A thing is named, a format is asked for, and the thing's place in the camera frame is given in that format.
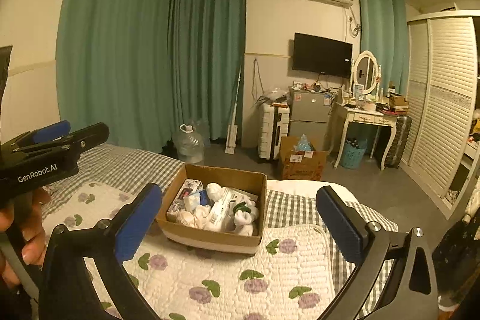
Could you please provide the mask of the black wall television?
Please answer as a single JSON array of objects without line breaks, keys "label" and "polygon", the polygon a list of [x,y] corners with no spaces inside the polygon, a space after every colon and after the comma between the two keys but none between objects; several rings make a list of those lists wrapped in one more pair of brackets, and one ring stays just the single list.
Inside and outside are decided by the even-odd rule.
[{"label": "black wall television", "polygon": [[349,78],[353,45],[340,40],[295,33],[292,69]]}]

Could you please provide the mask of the white flat mop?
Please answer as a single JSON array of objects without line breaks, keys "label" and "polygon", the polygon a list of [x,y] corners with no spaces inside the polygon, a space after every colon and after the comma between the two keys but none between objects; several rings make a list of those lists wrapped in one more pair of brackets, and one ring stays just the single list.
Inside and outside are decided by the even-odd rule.
[{"label": "white flat mop", "polygon": [[232,113],[229,121],[227,139],[226,139],[226,144],[224,149],[224,152],[229,155],[233,155],[236,148],[236,140],[237,140],[237,133],[238,133],[238,125],[236,124],[236,118],[237,118],[237,110],[238,110],[238,104],[239,104],[239,99],[238,99],[239,90],[240,90],[240,85],[242,81],[241,71],[242,69],[239,69],[238,79],[237,79],[236,89],[234,94],[233,109],[232,109]]}]

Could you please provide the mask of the blue Vinda tissue pack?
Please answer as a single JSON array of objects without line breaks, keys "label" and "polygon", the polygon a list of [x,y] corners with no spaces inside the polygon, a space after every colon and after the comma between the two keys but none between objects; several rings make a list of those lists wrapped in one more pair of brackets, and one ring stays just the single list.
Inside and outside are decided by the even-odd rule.
[{"label": "blue Vinda tissue pack", "polygon": [[199,204],[203,206],[211,204],[211,201],[208,197],[208,192],[205,189],[199,192]]}]

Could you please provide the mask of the grey mini fridge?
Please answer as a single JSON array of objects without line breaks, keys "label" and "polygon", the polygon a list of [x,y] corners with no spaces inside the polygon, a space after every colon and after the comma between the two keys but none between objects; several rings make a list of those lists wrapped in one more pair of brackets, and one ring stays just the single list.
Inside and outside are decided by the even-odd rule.
[{"label": "grey mini fridge", "polygon": [[319,148],[325,150],[328,146],[332,95],[294,88],[289,92],[289,135],[305,135],[308,140],[315,140]]}]

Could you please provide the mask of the dark suitcase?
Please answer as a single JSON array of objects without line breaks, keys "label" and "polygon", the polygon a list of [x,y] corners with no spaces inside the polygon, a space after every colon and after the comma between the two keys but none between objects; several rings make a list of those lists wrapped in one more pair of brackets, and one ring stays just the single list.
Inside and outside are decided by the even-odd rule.
[{"label": "dark suitcase", "polygon": [[399,115],[395,123],[394,139],[390,143],[390,147],[386,149],[385,167],[397,168],[403,157],[409,132],[412,125],[412,119],[408,115]]}]

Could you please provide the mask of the white soft sock roll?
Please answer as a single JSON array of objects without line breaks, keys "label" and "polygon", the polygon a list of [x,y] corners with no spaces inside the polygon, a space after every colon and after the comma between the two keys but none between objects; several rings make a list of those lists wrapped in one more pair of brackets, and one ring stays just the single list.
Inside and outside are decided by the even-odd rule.
[{"label": "white soft sock roll", "polygon": [[206,187],[206,191],[209,200],[212,202],[218,202],[224,194],[224,188],[218,183],[209,183]]}]

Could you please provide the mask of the white dressing table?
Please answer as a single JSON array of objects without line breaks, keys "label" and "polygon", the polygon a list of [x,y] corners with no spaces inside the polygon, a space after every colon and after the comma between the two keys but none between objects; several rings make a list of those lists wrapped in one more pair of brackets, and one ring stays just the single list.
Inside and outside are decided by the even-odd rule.
[{"label": "white dressing table", "polygon": [[390,138],[387,141],[381,161],[380,169],[386,168],[386,157],[396,136],[396,115],[388,115],[379,111],[360,110],[347,107],[338,102],[335,103],[331,125],[332,136],[329,151],[337,151],[337,157],[334,160],[334,169],[338,168],[343,155],[343,147],[347,136],[359,136],[367,140],[370,151],[369,157],[373,158],[377,149],[380,131],[386,128],[390,131]]}]

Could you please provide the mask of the floral patterned tissue pack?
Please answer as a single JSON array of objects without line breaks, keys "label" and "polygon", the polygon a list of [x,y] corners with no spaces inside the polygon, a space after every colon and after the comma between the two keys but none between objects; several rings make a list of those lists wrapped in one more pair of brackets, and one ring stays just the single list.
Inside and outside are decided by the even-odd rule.
[{"label": "floral patterned tissue pack", "polygon": [[172,204],[168,207],[166,213],[168,221],[175,222],[176,218],[182,210],[185,210],[184,198],[203,190],[203,183],[198,179],[186,179],[181,185]]}]

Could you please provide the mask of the white louvred wardrobe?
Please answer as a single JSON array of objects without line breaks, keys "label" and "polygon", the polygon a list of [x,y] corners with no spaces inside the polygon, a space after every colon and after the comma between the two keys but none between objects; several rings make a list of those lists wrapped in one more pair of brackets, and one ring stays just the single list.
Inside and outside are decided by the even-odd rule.
[{"label": "white louvred wardrobe", "polygon": [[479,148],[468,143],[479,86],[479,11],[419,15],[408,32],[412,126],[400,166],[450,219],[479,170]]}]

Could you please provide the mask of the oval white vanity mirror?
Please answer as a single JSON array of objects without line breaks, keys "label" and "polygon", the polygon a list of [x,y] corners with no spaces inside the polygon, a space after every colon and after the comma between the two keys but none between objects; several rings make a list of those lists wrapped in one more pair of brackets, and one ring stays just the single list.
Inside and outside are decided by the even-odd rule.
[{"label": "oval white vanity mirror", "polygon": [[361,52],[352,65],[352,93],[359,93],[360,86],[363,87],[363,94],[373,93],[380,79],[380,66],[374,54],[368,50]]}]

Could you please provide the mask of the white printed tissue pack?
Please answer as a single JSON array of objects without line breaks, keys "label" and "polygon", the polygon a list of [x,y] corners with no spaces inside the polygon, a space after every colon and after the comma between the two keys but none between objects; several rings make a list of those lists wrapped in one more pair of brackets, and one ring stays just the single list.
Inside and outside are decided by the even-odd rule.
[{"label": "white printed tissue pack", "polygon": [[260,211],[258,196],[233,188],[224,188],[222,198],[215,202],[203,229],[210,232],[252,236]]}]

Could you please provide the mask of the large teal curtain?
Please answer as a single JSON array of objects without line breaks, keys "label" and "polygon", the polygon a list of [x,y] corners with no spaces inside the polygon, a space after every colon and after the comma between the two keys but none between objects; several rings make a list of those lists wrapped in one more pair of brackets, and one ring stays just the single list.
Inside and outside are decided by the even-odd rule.
[{"label": "large teal curtain", "polygon": [[246,0],[63,0],[59,113],[112,144],[159,152],[180,125],[224,138],[245,52]]}]

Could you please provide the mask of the brown cardboard box on bed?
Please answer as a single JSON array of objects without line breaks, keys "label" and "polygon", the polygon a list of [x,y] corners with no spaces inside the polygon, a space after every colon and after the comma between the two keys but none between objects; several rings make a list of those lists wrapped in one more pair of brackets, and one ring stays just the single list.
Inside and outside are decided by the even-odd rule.
[{"label": "brown cardboard box on bed", "polygon": [[264,230],[263,173],[186,164],[163,194],[156,221],[172,241],[254,255]]}]

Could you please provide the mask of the white suitcase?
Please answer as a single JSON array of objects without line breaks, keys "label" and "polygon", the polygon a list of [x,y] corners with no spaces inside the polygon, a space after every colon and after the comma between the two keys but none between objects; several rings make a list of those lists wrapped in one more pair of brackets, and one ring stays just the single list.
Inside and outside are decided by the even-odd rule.
[{"label": "white suitcase", "polygon": [[281,147],[281,138],[288,135],[290,108],[264,103],[260,106],[259,112],[259,157],[276,160]]}]

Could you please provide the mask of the narrow teal curtain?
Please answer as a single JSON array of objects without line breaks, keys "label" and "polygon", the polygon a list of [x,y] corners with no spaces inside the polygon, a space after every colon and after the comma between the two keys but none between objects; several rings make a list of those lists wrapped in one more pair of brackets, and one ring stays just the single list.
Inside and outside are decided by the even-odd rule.
[{"label": "narrow teal curtain", "polygon": [[408,87],[409,37],[405,0],[360,0],[360,49],[382,68],[381,87]]}]

